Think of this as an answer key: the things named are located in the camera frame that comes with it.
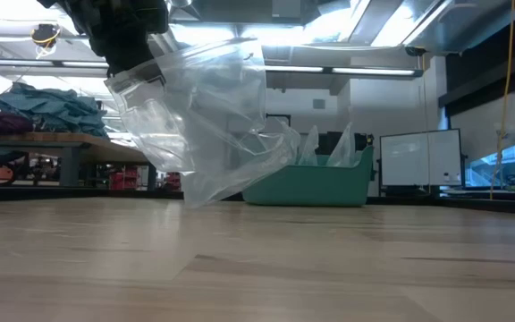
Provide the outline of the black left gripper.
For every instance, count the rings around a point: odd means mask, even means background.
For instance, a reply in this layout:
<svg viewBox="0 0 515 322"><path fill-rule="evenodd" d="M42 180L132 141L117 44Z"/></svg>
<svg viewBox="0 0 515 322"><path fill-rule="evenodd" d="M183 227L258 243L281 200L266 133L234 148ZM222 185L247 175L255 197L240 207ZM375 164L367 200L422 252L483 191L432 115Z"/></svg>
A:
<svg viewBox="0 0 515 322"><path fill-rule="evenodd" d="M107 74L114 76L151 59L150 34L168 30L169 10L163 0L38 0L46 9L61 8L78 33L106 42ZM129 41L128 47L121 41Z"/></svg>

